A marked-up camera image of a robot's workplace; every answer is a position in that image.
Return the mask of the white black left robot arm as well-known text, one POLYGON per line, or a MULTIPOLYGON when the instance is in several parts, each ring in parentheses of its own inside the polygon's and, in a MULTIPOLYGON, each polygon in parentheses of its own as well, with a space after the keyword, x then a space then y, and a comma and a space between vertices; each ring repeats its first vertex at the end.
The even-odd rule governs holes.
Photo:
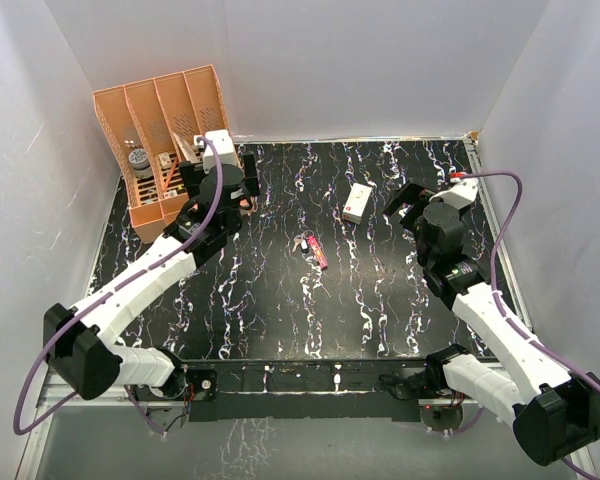
POLYGON ((171 286, 194 274, 242 227, 260 193, 255 156, 241 165, 212 168, 176 219, 146 252, 100 290, 44 315, 44 339, 53 345, 46 363, 84 400, 113 386, 146 386, 166 399, 180 396, 187 376, 182 361, 164 348, 125 347, 123 331, 171 286))

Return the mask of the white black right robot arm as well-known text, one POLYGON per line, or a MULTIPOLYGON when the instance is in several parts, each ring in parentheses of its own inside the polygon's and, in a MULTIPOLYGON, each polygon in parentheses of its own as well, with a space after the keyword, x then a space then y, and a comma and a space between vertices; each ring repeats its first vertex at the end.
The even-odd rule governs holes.
POLYGON ((428 355, 423 372, 407 379, 383 375, 380 381, 394 397, 457 392, 477 400, 511 426, 531 460, 547 466, 600 439, 600 381, 543 352, 537 337, 502 303, 495 277, 465 254, 462 217, 477 194, 474 177, 454 176, 439 193, 408 182, 393 191, 383 213, 408 208, 401 224, 414 237, 429 290, 478 334, 504 371, 453 344, 428 355))

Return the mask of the small dark key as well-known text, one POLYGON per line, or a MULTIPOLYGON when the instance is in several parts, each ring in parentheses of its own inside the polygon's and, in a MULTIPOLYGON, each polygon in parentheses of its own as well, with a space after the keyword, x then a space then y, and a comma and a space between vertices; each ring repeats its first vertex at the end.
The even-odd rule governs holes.
POLYGON ((292 251, 300 251, 302 254, 308 254, 310 246, 308 242, 308 235, 299 234, 294 237, 292 251))

